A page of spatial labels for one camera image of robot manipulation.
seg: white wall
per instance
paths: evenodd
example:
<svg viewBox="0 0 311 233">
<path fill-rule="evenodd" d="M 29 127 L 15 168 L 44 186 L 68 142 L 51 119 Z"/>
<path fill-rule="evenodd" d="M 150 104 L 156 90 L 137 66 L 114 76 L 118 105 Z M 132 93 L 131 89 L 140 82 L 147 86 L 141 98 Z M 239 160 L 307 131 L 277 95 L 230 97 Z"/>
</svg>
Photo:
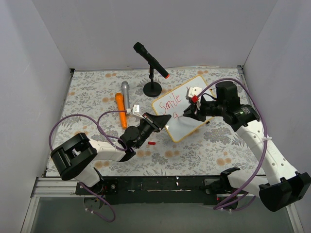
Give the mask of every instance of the white wall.
<svg viewBox="0 0 311 233">
<path fill-rule="evenodd" d="M 0 0 L 0 232 L 20 232 L 69 69 L 31 0 Z"/>
<path fill-rule="evenodd" d="M 147 67 L 139 41 L 164 67 L 236 67 L 276 0 L 33 0 L 70 68 Z"/>
<path fill-rule="evenodd" d="M 248 86 L 284 156 L 311 175 L 311 1 L 279 0 L 245 64 Z M 311 231 L 311 190 L 296 202 Z"/>
</svg>

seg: microphone stand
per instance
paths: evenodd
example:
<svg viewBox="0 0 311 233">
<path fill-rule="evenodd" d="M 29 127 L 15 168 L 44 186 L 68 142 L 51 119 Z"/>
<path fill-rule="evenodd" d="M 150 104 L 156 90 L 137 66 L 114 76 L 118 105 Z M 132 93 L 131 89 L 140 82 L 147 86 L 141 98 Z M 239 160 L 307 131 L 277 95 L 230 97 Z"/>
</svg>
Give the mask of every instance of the microphone stand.
<svg viewBox="0 0 311 233">
<path fill-rule="evenodd" d="M 161 94 L 162 87 L 157 82 L 154 82 L 154 68 L 152 65 L 150 65 L 149 73 L 150 82 L 145 84 L 143 91 L 148 97 L 157 97 Z"/>
</svg>

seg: cable tie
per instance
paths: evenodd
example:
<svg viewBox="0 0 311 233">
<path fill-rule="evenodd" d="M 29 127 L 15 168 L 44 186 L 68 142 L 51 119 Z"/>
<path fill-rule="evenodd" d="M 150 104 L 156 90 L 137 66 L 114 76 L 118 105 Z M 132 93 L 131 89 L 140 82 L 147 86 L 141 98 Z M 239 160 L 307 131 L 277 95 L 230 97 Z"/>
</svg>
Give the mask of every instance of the cable tie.
<svg viewBox="0 0 311 233">
<path fill-rule="evenodd" d="M 272 140 L 272 137 L 263 137 L 262 138 L 262 141 L 264 142 L 264 141 L 269 141 L 269 140 Z"/>
</svg>

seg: black microphone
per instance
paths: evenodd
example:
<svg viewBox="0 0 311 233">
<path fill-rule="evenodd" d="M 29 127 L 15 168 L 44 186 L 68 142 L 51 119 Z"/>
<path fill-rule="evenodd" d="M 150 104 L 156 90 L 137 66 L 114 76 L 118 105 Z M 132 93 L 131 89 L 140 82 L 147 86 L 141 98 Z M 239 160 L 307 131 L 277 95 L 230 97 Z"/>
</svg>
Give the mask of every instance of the black microphone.
<svg viewBox="0 0 311 233">
<path fill-rule="evenodd" d="M 156 69 L 164 78 L 167 79 L 170 76 L 170 74 L 159 64 L 159 62 L 153 56 L 151 56 L 150 53 L 148 53 L 148 51 L 141 43 L 137 42 L 133 48 L 137 53 L 140 54 L 140 56 L 145 58 L 149 65 Z"/>
</svg>

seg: microphone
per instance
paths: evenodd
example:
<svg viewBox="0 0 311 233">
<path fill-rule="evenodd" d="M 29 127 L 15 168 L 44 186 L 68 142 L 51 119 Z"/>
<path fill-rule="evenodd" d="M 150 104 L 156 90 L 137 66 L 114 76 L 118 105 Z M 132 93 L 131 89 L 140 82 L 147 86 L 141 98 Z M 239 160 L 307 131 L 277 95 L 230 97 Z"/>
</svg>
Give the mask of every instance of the microphone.
<svg viewBox="0 0 311 233">
<path fill-rule="evenodd" d="M 129 97 L 129 93 L 128 90 L 130 89 L 130 86 L 128 85 L 127 81 L 124 81 L 121 83 L 121 90 L 122 90 L 122 94 L 123 94 L 123 98 L 124 98 L 124 107 L 126 110 L 131 110 L 130 107 L 130 97 Z"/>
<path fill-rule="evenodd" d="M 141 43 L 137 42 L 133 48 L 140 56 L 145 58 L 149 65 L 156 69 L 164 78 L 167 79 L 170 76 L 170 74 L 159 64 L 159 62 L 153 56 L 151 56 L 150 53 L 148 53 L 148 51 Z"/>
</svg>

